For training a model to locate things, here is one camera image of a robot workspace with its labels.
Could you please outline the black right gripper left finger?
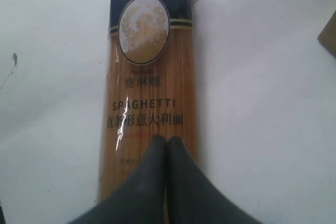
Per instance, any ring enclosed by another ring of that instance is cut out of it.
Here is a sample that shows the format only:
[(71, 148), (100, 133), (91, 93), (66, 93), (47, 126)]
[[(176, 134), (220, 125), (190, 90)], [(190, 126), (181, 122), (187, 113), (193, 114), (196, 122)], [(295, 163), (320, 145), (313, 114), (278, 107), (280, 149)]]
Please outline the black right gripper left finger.
[(163, 223), (165, 158), (166, 139), (156, 135), (126, 181), (71, 223)]

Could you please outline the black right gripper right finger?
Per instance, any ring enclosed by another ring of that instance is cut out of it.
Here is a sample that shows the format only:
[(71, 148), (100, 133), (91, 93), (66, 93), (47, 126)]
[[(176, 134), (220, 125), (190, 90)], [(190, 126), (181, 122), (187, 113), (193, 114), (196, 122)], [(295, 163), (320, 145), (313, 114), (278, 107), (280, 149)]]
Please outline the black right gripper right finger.
[(166, 167), (169, 223), (259, 223), (209, 181), (177, 136), (167, 142)]

